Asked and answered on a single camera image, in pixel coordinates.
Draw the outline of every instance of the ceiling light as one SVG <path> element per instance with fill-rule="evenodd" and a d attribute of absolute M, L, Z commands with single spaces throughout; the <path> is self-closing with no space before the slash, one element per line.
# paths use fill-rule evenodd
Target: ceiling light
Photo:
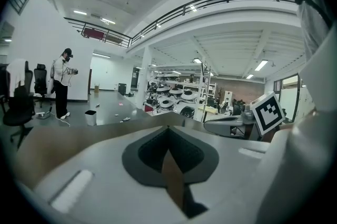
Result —
<path fill-rule="evenodd" d="M 74 11 L 74 13 L 86 15 L 86 13 L 85 13 L 85 12 L 82 12 L 82 11 Z"/>
<path fill-rule="evenodd" d="M 259 71 L 261 68 L 263 68 L 263 66 L 268 63 L 267 60 L 262 60 L 262 62 L 257 66 L 257 68 L 255 69 L 255 71 Z"/>
<path fill-rule="evenodd" d="M 193 5 L 190 5 L 190 8 L 191 8 L 191 10 L 193 10 L 194 12 L 196 12 L 196 8 L 195 8 L 195 6 L 193 6 Z"/>
<path fill-rule="evenodd" d="M 101 56 L 101 57 L 105 57 L 105 58 L 111 58 L 110 56 L 103 55 L 103 54 L 98 54 L 98 53 L 93 53 L 93 55 Z"/>
<path fill-rule="evenodd" d="M 195 59 L 193 59 L 193 61 L 194 61 L 195 63 L 197 63 L 197 64 L 201 64 L 201 63 L 202 63 L 201 60 L 200 60 L 199 58 L 195 58 Z"/>
<path fill-rule="evenodd" d="M 104 21 L 106 21 L 106 22 L 108 22 L 108 23 L 116 24 L 115 22 L 109 21 L 109 20 L 107 20 L 107 19 L 105 19 L 105 18 L 102 18 L 102 20 L 104 20 Z"/>

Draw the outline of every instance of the white cloth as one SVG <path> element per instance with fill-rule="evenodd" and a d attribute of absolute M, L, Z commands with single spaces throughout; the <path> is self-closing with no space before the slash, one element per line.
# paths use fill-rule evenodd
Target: white cloth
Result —
<path fill-rule="evenodd" d="M 313 1 L 326 13 L 330 20 L 334 20 L 332 11 L 324 0 Z M 323 43 L 329 32 L 329 28 L 320 14 L 306 2 L 303 2 L 299 6 L 297 15 L 301 20 L 305 58 L 308 61 Z"/>
<path fill-rule="evenodd" d="M 52 89 L 54 87 L 54 79 L 51 78 L 48 83 L 48 88 L 47 88 L 47 95 L 50 96 L 52 94 Z"/>
<path fill-rule="evenodd" d="M 11 82 L 9 83 L 9 96 L 14 96 L 16 88 L 25 85 L 25 59 L 15 59 L 8 65 L 7 71 L 11 75 Z"/>
<path fill-rule="evenodd" d="M 68 82 L 71 77 L 71 69 L 69 67 L 69 63 L 65 61 L 62 56 L 55 61 L 54 70 L 54 80 L 59 81 L 61 85 L 68 86 Z"/>

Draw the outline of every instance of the balcony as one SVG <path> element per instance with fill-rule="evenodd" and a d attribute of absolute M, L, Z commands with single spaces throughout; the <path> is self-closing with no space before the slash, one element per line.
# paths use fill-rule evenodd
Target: balcony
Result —
<path fill-rule="evenodd" d="M 83 36 L 83 37 L 90 37 L 95 38 L 102 42 L 107 42 L 111 44 L 118 45 L 123 48 L 128 48 L 131 45 L 135 44 L 136 41 L 140 40 L 149 32 L 156 30 L 159 27 L 162 27 L 165 23 L 180 17 L 192 14 L 193 12 L 197 12 L 200 9 L 212 7 L 219 4 L 228 4 L 230 2 L 237 2 L 237 1 L 247 1 L 247 0 L 193 0 L 186 4 L 183 4 L 172 11 L 164 14 L 163 16 L 159 17 L 147 27 L 143 28 L 140 32 L 138 32 L 135 36 L 130 37 L 124 35 L 122 33 L 113 31 L 111 29 L 95 25 L 88 22 L 82 22 L 75 19 L 65 18 L 68 22 L 76 28 L 76 30 Z M 275 2 L 290 2 L 295 4 L 295 0 L 272 0 Z"/>

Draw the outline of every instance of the black pants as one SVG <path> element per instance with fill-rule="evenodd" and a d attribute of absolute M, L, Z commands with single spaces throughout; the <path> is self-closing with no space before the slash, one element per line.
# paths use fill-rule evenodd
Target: black pants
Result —
<path fill-rule="evenodd" d="M 58 118 L 64 116 L 67 111 L 68 86 L 62 85 L 59 81 L 54 81 L 56 93 L 56 115 Z"/>

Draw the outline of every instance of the desk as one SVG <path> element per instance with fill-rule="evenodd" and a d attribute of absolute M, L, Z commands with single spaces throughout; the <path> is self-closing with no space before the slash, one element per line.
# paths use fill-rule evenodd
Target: desk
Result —
<path fill-rule="evenodd" d="M 174 112 L 155 117 L 97 126 L 36 126 L 19 148 L 14 175 L 33 189 L 54 168 L 94 143 L 161 125 L 185 125 L 209 135 L 203 124 Z"/>

